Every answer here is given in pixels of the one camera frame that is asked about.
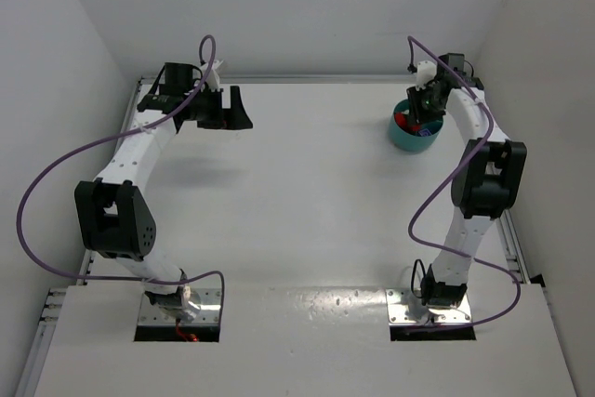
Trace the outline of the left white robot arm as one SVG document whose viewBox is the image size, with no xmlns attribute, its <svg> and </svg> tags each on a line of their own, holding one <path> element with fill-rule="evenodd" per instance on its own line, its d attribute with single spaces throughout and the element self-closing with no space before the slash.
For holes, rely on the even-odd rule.
<svg viewBox="0 0 595 397">
<path fill-rule="evenodd" d="M 128 126 L 132 134 L 94 180 L 80 182 L 74 191 L 85 248 L 125 267 L 144 283 L 154 307 L 184 323 L 197 318 L 200 301 L 185 284 L 183 269 L 157 247 L 156 222 L 143 193 L 158 158 L 184 123 L 212 130 L 252 128 L 238 86 L 231 86 L 230 105 L 223 105 L 223 64 L 166 63 L 137 100 Z"/>
</svg>

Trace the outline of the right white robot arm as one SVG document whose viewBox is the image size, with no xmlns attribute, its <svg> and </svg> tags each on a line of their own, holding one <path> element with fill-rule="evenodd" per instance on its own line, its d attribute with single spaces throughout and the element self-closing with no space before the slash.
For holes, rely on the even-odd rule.
<svg viewBox="0 0 595 397">
<path fill-rule="evenodd" d="M 525 144 L 498 127 L 483 84 L 466 74 L 465 65 L 460 53 L 421 61 L 412 70 L 416 83 L 407 90 L 409 127 L 426 130 L 450 114 L 466 141 L 455 173 L 445 182 L 454 206 L 451 225 L 419 286 L 421 304 L 437 309 L 461 304 L 483 236 L 516 201 L 527 157 Z"/>
</svg>

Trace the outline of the red lego brick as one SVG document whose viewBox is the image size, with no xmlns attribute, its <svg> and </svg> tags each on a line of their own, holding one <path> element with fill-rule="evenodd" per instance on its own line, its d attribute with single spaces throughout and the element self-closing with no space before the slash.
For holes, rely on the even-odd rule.
<svg viewBox="0 0 595 397">
<path fill-rule="evenodd" d="M 408 125 L 408 121 L 407 121 L 408 115 L 406 113 L 395 112 L 393 117 L 394 117 L 396 126 L 398 126 L 403 132 L 405 132 L 407 134 L 411 133 L 411 129 L 410 129 L 410 127 Z"/>
</svg>

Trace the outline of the dark purple square lego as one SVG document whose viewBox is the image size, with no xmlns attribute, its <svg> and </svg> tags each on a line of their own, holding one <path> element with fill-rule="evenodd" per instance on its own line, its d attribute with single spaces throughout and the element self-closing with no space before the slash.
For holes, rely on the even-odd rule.
<svg viewBox="0 0 595 397">
<path fill-rule="evenodd" d="M 433 137 L 438 133 L 438 130 L 432 130 L 431 128 L 421 128 L 417 131 L 417 135 L 421 138 Z"/>
</svg>

